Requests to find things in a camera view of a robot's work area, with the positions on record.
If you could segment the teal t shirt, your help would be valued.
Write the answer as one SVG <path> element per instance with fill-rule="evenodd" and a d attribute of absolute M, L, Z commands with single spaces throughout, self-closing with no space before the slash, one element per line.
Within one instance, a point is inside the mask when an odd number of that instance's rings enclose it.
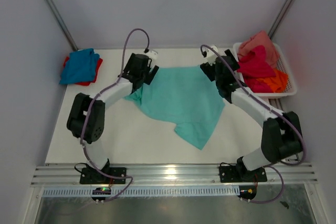
<path fill-rule="evenodd" d="M 125 99 L 149 118 L 175 124 L 175 133 L 199 150 L 212 136 L 225 107 L 215 83 L 199 66 L 161 68 L 150 85 Z"/>

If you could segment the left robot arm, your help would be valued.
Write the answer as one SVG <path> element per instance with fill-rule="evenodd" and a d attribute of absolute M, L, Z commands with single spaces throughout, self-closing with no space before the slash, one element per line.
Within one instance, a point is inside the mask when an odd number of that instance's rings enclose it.
<path fill-rule="evenodd" d="M 73 101 L 67 121 L 67 129 L 80 140 L 86 166 L 81 170 L 81 184 L 106 184 L 116 177 L 110 168 L 101 136 L 105 127 L 106 110 L 117 101 L 131 95 L 144 84 L 150 85 L 159 67 L 155 64 L 158 53 L 146 50 L 132 53 L 116 84 L 112 84 L 95 96 L 78 93 Z"/>

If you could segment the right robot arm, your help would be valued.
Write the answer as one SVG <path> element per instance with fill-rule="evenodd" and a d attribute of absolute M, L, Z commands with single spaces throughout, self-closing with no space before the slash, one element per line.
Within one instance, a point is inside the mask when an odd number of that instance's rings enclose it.
<path fill-rule="evenodd" d="M 206 62 L 200 68 L 214 81 L 219 95 L 239 107 L 262 128 L 261 144 L 255 151 L 240 157 L 232 166 L 239 181 L 248 182 L 262 173 L 265 167 L 283 162 L 299 153 L 305 154 L 300 121 L 296 113 L 285 113 L 254 95 L 252 90 L 236 77 L 239 64 L 229 49 L 221 56 L 217 47 L 201 45 Z"/>

